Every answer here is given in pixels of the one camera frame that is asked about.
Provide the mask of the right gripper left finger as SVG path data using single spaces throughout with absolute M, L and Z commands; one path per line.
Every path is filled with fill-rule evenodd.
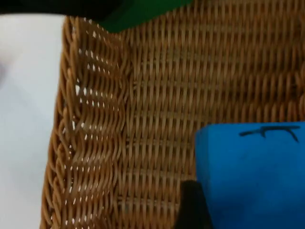
M 0 14 L 56 14 L 96 21 L 129 21 L 132 0 L 2 0 Z

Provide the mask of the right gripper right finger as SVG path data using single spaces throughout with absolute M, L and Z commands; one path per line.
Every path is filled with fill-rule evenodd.
M 174 228 L 213 228 L 202 186 L 195 180 L 186 180 L 181 183 L 180 207 Z

